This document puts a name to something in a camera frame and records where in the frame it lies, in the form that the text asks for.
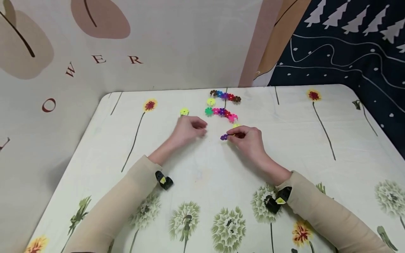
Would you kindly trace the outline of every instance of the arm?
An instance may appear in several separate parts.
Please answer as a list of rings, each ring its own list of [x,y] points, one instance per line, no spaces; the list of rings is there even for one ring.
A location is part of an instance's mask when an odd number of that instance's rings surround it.
[[[105,253],[128,217],[157,184],[155,172],[178,148],[204,136],[207,123],[198,117],[181,117],[171,136],[149,158],[141,157],[104,195],[69,239],[64,253]]]
[[[252,160],[277,189],[291,186],[287,204],[295,214],[329,240],[340,253],[392,252],[392,250],[357,216],[320,192],[298,172],[290,172],[273,161],[265,152],[262,133],[257,128],[240,126],[227,132],[241,152]]]

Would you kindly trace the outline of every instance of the beige sleeve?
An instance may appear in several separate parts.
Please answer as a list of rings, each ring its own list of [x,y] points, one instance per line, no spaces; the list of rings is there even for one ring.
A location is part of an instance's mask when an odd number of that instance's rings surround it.
[[[393,251],[357,216],[320,192],[298,172],[277,189],[291,186],[287,204],[295,214],[307,220],[339,253],[382,253]]]
[[[141,157],[87,214],[69,239],[63,253],[106,253],[113,239],[157,184],[162,167]]]

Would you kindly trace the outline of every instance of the floral tablecloth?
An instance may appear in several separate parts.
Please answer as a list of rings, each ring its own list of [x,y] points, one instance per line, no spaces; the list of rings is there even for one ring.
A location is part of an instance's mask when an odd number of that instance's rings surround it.
[[[134,210],[110,252],[335,251],[288,207],[276,215],[267,211],[263,201],[275,195],[274,187],[221,139],[234,124],[261,129],[275,161],[345,205],[394,251],[405,251],[405,162],[352,90],[221,89],[228,99],[210,91],[103,97],[26,252],[61,252],[94,204],[169,136],[180,113],[206,120],[207,136],[170,159],[165,170],[174,186],[156,188]],[[237,116],[221,117],[225,111]]]

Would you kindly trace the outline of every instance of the dark blue curtain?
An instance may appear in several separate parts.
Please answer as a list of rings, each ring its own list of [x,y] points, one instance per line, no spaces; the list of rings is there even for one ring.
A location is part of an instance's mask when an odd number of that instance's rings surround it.
[[[350,87],[405,158],[405,1],[312,0],[269,86]]]

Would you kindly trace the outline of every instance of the left hand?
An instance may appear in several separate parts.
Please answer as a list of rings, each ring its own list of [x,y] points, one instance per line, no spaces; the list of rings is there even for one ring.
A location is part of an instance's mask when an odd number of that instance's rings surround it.
[[[182,116],[177,120],[177,125],[167,142],[174,148],[180,148],[203,137],[207,130],[207,122],[196,116]]]

